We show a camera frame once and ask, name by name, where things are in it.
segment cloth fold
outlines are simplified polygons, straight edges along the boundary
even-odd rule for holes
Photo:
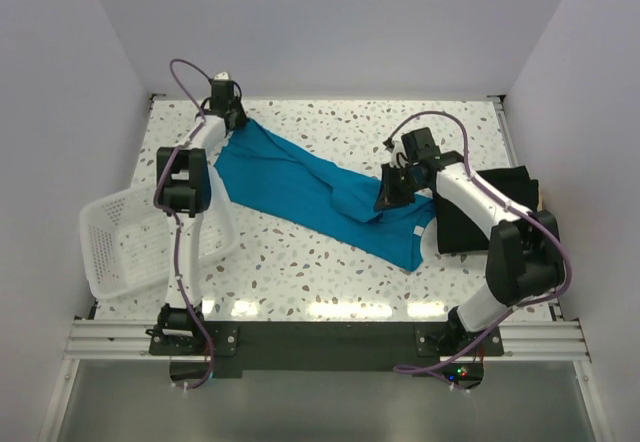
[[[414,231],[435,215],[427,197],[377,212],[379,180],[320,159],[254,120],[233,133],[215,166],[235,203],[291,220],[406,270],[422,262],[420,236]]]

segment purple cable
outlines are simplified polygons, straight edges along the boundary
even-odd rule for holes
[[[418,117],[421,117],[423,115],[440,115],[442,117],[446,117],[446,118],[452,120],[453,122],[455,122],[458,125],[458,127],[460,127],[460,130],[462,131],[462,139],[463,139],[463,147],[464,147],[464,149],[463,149],[464,168],[465,168],[465,171],[466,171],[467,175],[471,179],[471,181],[475,184],[476,187],[478,187],[478,189],[480,189],[482,191],[482,193],[487,195],[491,200],[493,200],[496,204],[498,204],[500,207],[502,207],[505,211],[509,211],[512,214],[517,215],[521,219],[526,220],[527,223],[529,223],[531,226],[533,226],[534,228],[536,228],[540,232],[542,232],[542,234],[547,238],[547,240],[551,241],[551,243],[558,249],[558,252],[560,252],[560,255],[564,259],[565,279],[564,279],[564,283],[562,284],[562,287],[560,287],[560,289],[558,289],[557,291],[555,291],[555,292],[553,292],[553,293],[551,293],[549,295],[540,297],[539,299],[533,299],[533,300],[529,300],[529,301],[525,301],[525,302],[520,302],[517,306],[518,307],[527,307],[529,305],[539,304],[541,302],[547,302],[549,300],[556,299],[556,298],[560,297],[567,290],[569,290],[569,286],[571,285],[571,279],[573,278],[573,268],[571,267],[571,260],[569,258],[569,253],[564,248],[564,246],[560,243],[560,240],[558,240],[558,238],[555,235],[553,235],[540,222],[538,222],[536,219],[531,217],[528,213],[525,214],[524,212],[522,212],[522,211],[520,211],[520,210],[518,210],[518,209],[516,209],[514,207],[511,207],[511,205],[509,205],[509,203],[507,201],[504,201],[501,197],[499,197],[496,194],[494,194],[492,190],[490,190],[482,182],[480,182],[478,179],[476,179],[475,173],[471,170],[471,166],[469,164],[469,137],[468,137],[468,134],[467,134],[467,129],[464,127],[464,124],[457,117],[454,117],[451,114],[447,114],[446,112],[441,112],[441,111],[437,111],[437,110],[425,110],[423,112],[418,112],[418,113],[413,114],[412,116],[408,117],[404,121],[402,121],[400,123],[400,125],[398,125],[398,127],[396,127],[395,130],[391,133],[391,135],[389,136],[388,140],[393,139],[393,136],[395,134],[397,134],[398,131],[402,127],[404,127],[407,123],[409,123],[412,120],[417,119]],[[496,327],[498,327],[498,325],[500,325],[502,322],[504,322],[511,314],[513,314],[513,308],[507,309],[507,311],[504,314],[502,314],[500,317],[498,317],[498,319],[495,322],[493,322],[489,327],[487,327],[469,345],[467,345],[464,349],[462,349],[457,354],[452,355],[451,357],[449,357],[447,360],[444,360],[442,362],[434,364],[434,365],[432,365],[430,367],[417,367],[417,366],[413,366],[413,365],[396,365],[393,368],[393,371],[397,372],[399,374],[408,374],[408,375],[429,374],[429,375],[431,375],[433,377],[436,377],[436,378],[438,378],[440,380],[444,380],[446,383],[450,383],[446,378],[444,378],[442,375],[438,374],[435,371],[439,370],[439,369],[442,369],[443,367],[446,367],[447,365],[455,362],[460,357],[464,356],[465,354],[469,353],[471,350],[476,348]]]
[[[175,273],[176,282],[178,283],[178,289],[180,290],[180,294],[182,295],[182,299],[184,300],[184,303],[187,306],[187,311],[189,312],[189,315],[191,316],[191,318],[193,319],[194,323],[198,327],[198,330],[200,330],[200,332],[202,332],[202,335],[204,335],[204,338],[207,341],[207,346],[209,347],[209,364],[208,364],[208,367],[207,367],[207,371],[205,372],[204,376],[202,376],[202,378],[199,381],[194,382],[192,384],[188,384],[186,386],[187,389],[197,389],[202,384],[204,384],[207,380],[209,380],[209,378],[211,377],[211,373],[213,372],[214,346],[213,346],[213,341],[211,340],[211,337],[209,336],[209,333],[207,332],[207,329],[204,328],[204,325],[202,325],[202,322],[200,322],[200,319],[198,318],[198,315],[196,314],[196,311],[193,310],[193,307],[191,306],[191,301],[189,300],[189,296],[187,295],[187,292],[184,290],[184,285],[182,284],[182,274],[180,274],[180,266],[179,266],[179,260],[178,260],[178,258],[179,258],[178,257],[178,253],[179,253],[179,248],[180,248],[180,234],[182,232],[182,230],[181,230],[182,223],[180,222],[180,219],[178,218],[178,214],[176,213],[175,210],[171,209],[170,207],[167,207],[167,206],[164,206],[164,205],[160,204],[160,193],[162,191],[162,186],[164,185],[165,181],[169,177],[169,174],[171,173],[171,166],[173,165],[173,162],[176,160],[176,157],[178,156],[178,153],[180,152],[181,149],[187,148],[189,146],[189,144],[193,141],[193,138],[196,136],[196,134],[198,132],[200,132],[200,130],[202,130],[202,127],[204,127],[206,119],[205,119],[205,114],[204,114],[204,110],[202,109],[202,107],[200,107],[200,105],[198,104],[196,99],[191,95],[191,93],[182,84],[182,82],[180,82],[180,79],[176,75],[176,72],[175,72],[175,70],[173,68],[173,64],[175,64],[176,62],[180,62],[182,64],[186,64],[186,65],[188,65],[190,67],[193,67],[198,72],[200,72],[202,75],[204,75],[204,77],[207,80],[210,80],[210,78],[202,69],[200,69],[199,67],[197,67],[196,65],[192,64],[191,62],[189,62],[187,60],[173,59],[169,63],[169,70],[171,71],[171,75],[175,79],[175,81],[178,84],[178,86],[182,89],[182,91],[187,95],[187,97],[189,97],[189,99],[191,99],[191,102],[193,102],[193,104],[196,106],[196,108],[198,109],[198,112],[200,114],[200,117],[202,118],[202,121],[189,133],[189,135],[187,136],[186,143],[174,147],[174,149],[171,151],[171,155],[169,155],[169,160],[167,160],[167,164],[164,166],[164,170],[162,171],[162,174],[160,174],[160,179],[158,180],[158,186],[156,187],[156,191],[155,191],[155,193],[153,195],[153,205],[156,208],[167,212],[176,221],[176,239],[175,239],[176,243],[175,243],[175,248],[174,248],[174,251],[173,251],[173,270],[174,270],[174,273]]]

